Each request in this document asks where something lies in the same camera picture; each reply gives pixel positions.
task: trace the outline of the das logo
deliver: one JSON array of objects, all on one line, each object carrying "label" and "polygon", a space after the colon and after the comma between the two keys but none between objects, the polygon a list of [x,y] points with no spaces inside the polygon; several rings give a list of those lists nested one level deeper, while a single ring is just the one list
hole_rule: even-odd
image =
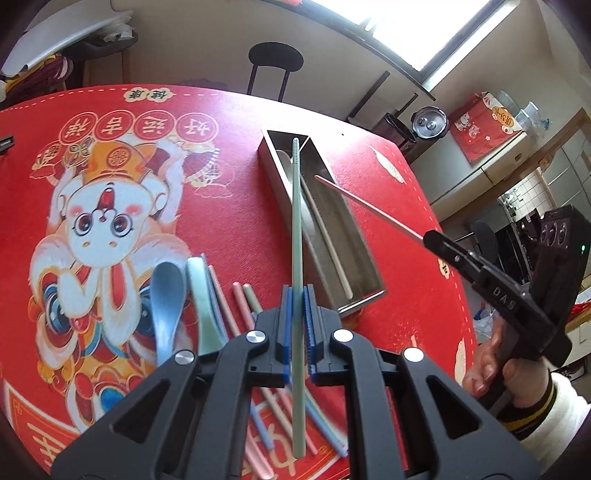
[{"label": "das logo", "polygon": [[505,305],[509,310],[513,310],[515,308],[515,300],[508,300],[507,299],[507,294],[504,293],[502,296],[501,294],[503,293],[503,291],[501,290],[500,287],[497,287],[493,290],[492,294],[497,297],[499,299],[499,301]]}]

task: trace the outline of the red tablecloth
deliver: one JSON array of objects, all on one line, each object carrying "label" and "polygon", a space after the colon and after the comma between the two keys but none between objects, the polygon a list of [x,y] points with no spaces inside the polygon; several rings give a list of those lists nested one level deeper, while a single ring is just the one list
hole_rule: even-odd
[{"label": "red tablecloth", "polygon": [[[0,137],[16,140],[0,157],[0,404],[45,468],[152,371],[157,262],[205,252],[237,318],[235,280],[251,283],[263,308],[278,304],[290,237],[257,159],[261,128],[311,135],[342,186],[417,232],[439,228],[394,144],[294,106],[142,85],[60,92],[0,112]],[[351,208],[388,289],[358,332],[393,351],[417,344],[461,378],[474,337],[459,276]],[[195,340],[189,305],[178,341]],[[334,392],[319,400],[327,410],[342,402]],[[320,453],[294,463],[280,426],[263,416],[280,478],[343,474],[346,460],[310,423]]]}]

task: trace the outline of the cabinet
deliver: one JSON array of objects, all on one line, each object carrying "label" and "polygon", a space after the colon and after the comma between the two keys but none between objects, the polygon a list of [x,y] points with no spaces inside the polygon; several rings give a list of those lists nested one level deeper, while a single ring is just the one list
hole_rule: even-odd
[{"label": "cabinet", "polygon": [[410,165],[437,220],[456,213],[507,178],[534,151],[525,132],[470,163],[448,134]]}]

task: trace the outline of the sleeve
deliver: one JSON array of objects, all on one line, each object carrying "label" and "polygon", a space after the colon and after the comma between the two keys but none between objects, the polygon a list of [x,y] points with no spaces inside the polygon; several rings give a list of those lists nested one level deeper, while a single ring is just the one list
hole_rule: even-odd
[{"label": "sleeve", "polygon": [[589,414],[590,405],[579,397],[568,378],[552,373],[556,399],[540,425],[521,440],[546,471],[564,452]]}]

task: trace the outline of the stainless steel tray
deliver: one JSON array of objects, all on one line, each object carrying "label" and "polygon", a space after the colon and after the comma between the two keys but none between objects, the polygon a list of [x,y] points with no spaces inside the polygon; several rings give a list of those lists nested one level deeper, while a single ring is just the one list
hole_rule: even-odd
[{"label": "stainless steel tray", "polygon": [[[291,157],[293,139],[298,137],[300,145],[304,145],[308,137],[273,130],[263,130],[262,133],[259,160],[271,180],[285,224],[291,230],[291,172],[289,166],[286,171],[286,165],[281,162],[277,150],[283,150]],[[386,295],[384,282],[345,199],[314,180],[314,175],[321,175],[331,181],[335,181],[335,178],[312,138],[300,151],[300,164],[302,179],[326,225],[349,280],[353,297],[347,298],[316,217],[309,210],[305,196],[301,200],[304,279],[307,283],[314,284],[319,305],[337,310],[341,317],[345,317]]]}]

